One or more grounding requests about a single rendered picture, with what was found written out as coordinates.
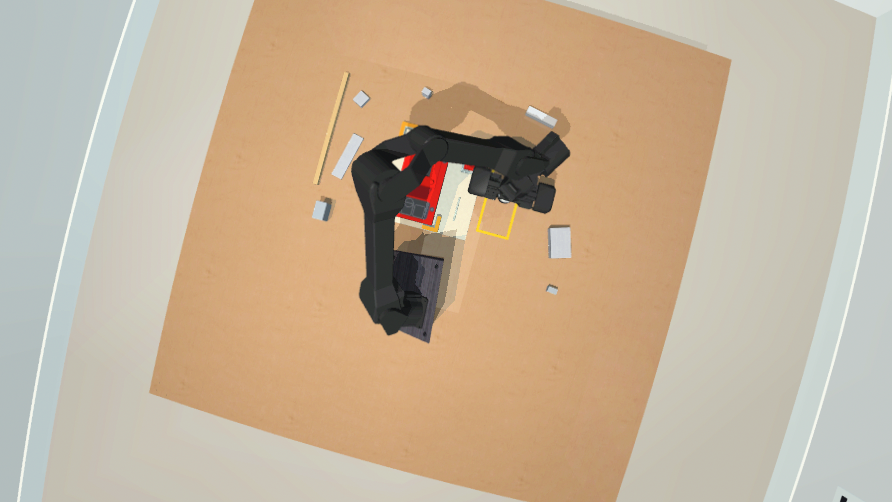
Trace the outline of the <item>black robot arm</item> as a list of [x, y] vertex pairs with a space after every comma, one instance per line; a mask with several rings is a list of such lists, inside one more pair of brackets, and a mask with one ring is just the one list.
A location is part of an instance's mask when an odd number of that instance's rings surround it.
[[[404, 170], [392, 163], [414, 154]], [[406, 195], [422, 183], [432, 165], [492, 169], [506, 176], [499, 189], [512, 202], [534, 190], [538, 176], [547, 178], [570, 155], [553, 131], [532, 149], [507, 135], [483, 139], [428, 125], [415, 126], [361, 154], [351, 167], [364, 209], [366, 277], [359, 297], [374, 323], [381, 324], [387, 336], [401, 327], [423, 328], [428, 299], [403, 291], [393, 276], [394, 229]]]

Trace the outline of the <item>long tan thin bar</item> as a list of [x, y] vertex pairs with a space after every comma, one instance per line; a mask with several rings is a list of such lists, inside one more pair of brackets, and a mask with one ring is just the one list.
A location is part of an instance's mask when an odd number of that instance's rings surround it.
[[349, 76], [350, 76], [349, 72], [344, 72], [344, 74], [343, 74], [343, 78], [342, 78], [342, 82], [341, 82], [341, 86], [340, 86], [340, 89], [339, 89], [339, 92], [338, 92], [338, 96], [337, 96], [336, 104], [335, 104], [335, 107], [334, 107], [334, 110], [333, 110], [333, 114], [332, 114], [331, 122], [330, 122], [330, 125], [329, 125], [329, 127], [328, 127], [328, 129], [327, 129], [327, 132], [326, 132], [326, 136], [325, 136], [325, 139], [324, 139], [324, 143], [323, 143], [323, 147], [322, 147], [321, 155], [320, 155], [320, 158], [319, 158], [319, 162], [318, 162], [317, 169], [316, 169], [316, 173], [315, 173], [314, 180], [313, 180], [313, 184], [316, 184], [316, 185], [319, 185], [319, 182], [320, 182], [320, 178], [321, 178], [322, 171], [323, 171], [323, 167], [324, 167], [324, 163], [325, 163], [325, 160], [326, 160], [326, 157], [327, 157], [327, 153], [328, 153], [329, 145], [330, 145], [330, 142], [331, 142], [331, 138], [332, 138], [333, 130], [334, 130], [334, 127], [335, 127], [335, 124], [336, 124], [336, 120], [337, 120], [338, 112], [339, 112], [339, 109], [340, 109], [340, 105], [341, 105], [341, 103], [342, 103], [342, 101], [343, 101], [343, 98], [344, 98], [344, 94], [345, 94], [346, 87], [347, 87], [347, 84], [348, 84]]

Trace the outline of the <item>light grey flat bar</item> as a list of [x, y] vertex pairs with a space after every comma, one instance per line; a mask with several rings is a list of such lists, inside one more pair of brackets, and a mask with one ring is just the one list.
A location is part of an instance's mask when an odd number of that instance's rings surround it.
[[342, 180], [347, 168], [349, 167], [354, 155], [356, 154], [361, 142], [363, 142], [363, 138], [359, 137], [356, 134], [353, 134], [351, 140], [349, 141], [346, 149], [344, 150], [342, 156], [340, 157], [335, 169], [332, 172], [332, 175]]

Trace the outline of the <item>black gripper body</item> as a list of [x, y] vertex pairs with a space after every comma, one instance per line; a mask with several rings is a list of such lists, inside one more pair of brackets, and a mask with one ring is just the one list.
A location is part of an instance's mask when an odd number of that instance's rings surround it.
[[[499, 199], [510, 201], [499, 189], [499, 187], [504, 183], [506, 176], [504, 178], [499, 178], [499, 180], [494, 179], [490, 177], [491, 171], [492, 170], [488, 168], [474, 166], [467, 191], [469, 192], [469, 194], [480, 197], [484, 197], [485, 194], [492, 196], [500, 194]], [[550, 212], [552, 208], [555, 195], [555, 186], [538, 183], [534, 190], [530, 191], [523, 197], [516, 197], [512, 202], [521, 204], [522, 201], [529, 203], [533, 203], [534, 201], [531, 210], [546, 214]]]

